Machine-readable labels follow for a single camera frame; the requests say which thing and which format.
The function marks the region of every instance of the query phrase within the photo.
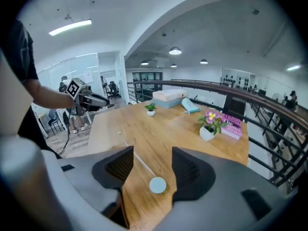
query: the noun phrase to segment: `wooden table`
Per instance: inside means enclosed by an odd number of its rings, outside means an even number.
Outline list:
[[[156,176],[167,182],[162,194],[152,193],[150,180],[154,177],[134,157],[134,167],[123,186],[123,201],[130,230],[152,230],[170,211],[176,180],[171,168],[172,147],[184,147],[247,164],[247,124],[242,123],[243,135],[239,140],[225,134],[205,142],[199,136],[198,117],[208,110],[185,114],[181,105],[170,109],[157,107],[155,116],[148,116],[146,103],[128,105],[96,115],[88,143],[88,154],[126,146],[134,146],[134,152]]]

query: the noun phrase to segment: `cable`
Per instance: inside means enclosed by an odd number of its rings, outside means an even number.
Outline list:
[[[69,132],[69,125],[68,125],[68,123],[69,123],[69,119],[71,117],[71,110],[72,110],[72,108],[69,109],[68,120],[67,120],[67,124],[66,124],[66,127],[67,127],[67,141],[66,141],[62,151],[59,153],[59,156],[61,156],[65,152],[66,145],[67,145],[67,143],[69,141],[70,132]]]

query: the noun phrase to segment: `office chair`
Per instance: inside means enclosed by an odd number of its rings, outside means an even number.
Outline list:
[[[108,85],[110,92],[108,92],[108,94],[110,95],[110,98],[115,98],[116,96],[120,96],[119,94],[119,90],[116,89],[116,84],[114,81],[110,81],[110,84]]]
[[[50,110],[49,113],[48,113],[48,117],[50,118],[50,120],[49,120],[49,122],[48,122],[48,125],[50,126],[50,128],[51,128],[53,134],[55,135],[55,133],[54,133],[54,131],[53,131],[53,129],[52,129],[52,125],[53,125],[54,129],[57,131],[57,129],[56,129],[55,125],[54,125],[55,123],[57,123],[60,132],[62,132],[62,131],[61,131],[61,128],[60,128],[60,126],[59,126],[59,123],[58,123],[58,121],[59,121],[59,116],[58,116],[56,110]]]

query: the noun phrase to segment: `small potted succulent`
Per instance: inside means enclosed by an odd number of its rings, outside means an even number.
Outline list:
[[[147,114],[148,116],[154,116],[155,115],[155,103],[151,103],[150,105],[146,105],[145,108],[148,110]]]
[[[204,141],[214,138],[217,133],[221,133],[221,128],[227,125],[222,122],[217,111],[207,111],[198,121],[201,123],[199,134]]]

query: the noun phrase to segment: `white flower pot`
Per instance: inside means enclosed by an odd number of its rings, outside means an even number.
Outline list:
[[[199,134],[204,141],[209,141],[215,137],[214,132],[210,132],[205,127],[200,128]]]
[[[148,116],[154,116],[155,115],[155,110],[153,111],[147,111]]]

